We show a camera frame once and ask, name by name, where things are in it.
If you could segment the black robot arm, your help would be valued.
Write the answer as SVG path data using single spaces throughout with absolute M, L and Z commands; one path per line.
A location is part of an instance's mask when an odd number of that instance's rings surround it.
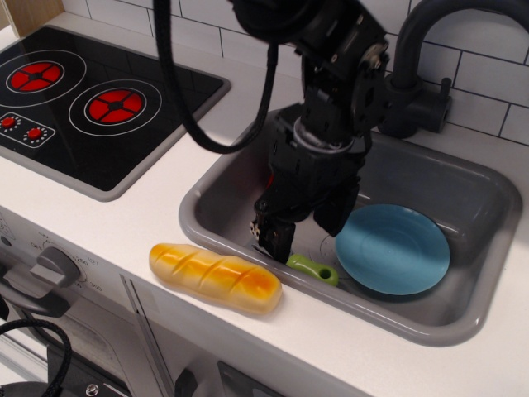
M 290 254 L 306 218 L 335 236 L 359 192 L 359 171 L 384 119 L 387 41 L 357 1 L 236 1 L 240 25 L 302 58 L 303 101 L 268 116 L 268 184 L 252 232 L 275 260 Z

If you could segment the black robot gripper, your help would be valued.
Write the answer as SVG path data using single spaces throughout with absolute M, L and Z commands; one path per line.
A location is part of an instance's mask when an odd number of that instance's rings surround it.
M 296 224 L 310 214 L 319 227 L 335 237 L 344 227 L 359 193 L 358 172 L 370 150 L 370 130 L 347 138 L 336 150 L 312 147 L 300 141 L 303 126 L 296 104 L 275 116 L 258 112 L 250 129 L 256 138 L 269 136 L 270 174 L 274 182 L 254 205 L 251 232 L 259 245 L 276 261 L 286 263 L 290 256 Z

